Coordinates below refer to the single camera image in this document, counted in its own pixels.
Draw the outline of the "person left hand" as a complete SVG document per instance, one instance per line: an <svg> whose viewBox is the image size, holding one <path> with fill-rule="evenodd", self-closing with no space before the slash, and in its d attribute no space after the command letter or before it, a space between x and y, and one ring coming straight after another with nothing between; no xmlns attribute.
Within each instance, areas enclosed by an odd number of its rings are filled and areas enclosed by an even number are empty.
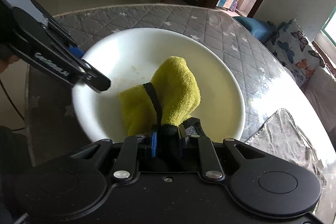
<svg viewBox="0 0 336 224"><path fill-rule="evenodd" d="M16 55L0 59L0 73L3 73L9 65L16 63L17 61L19 61L19 58Z"/></svg>

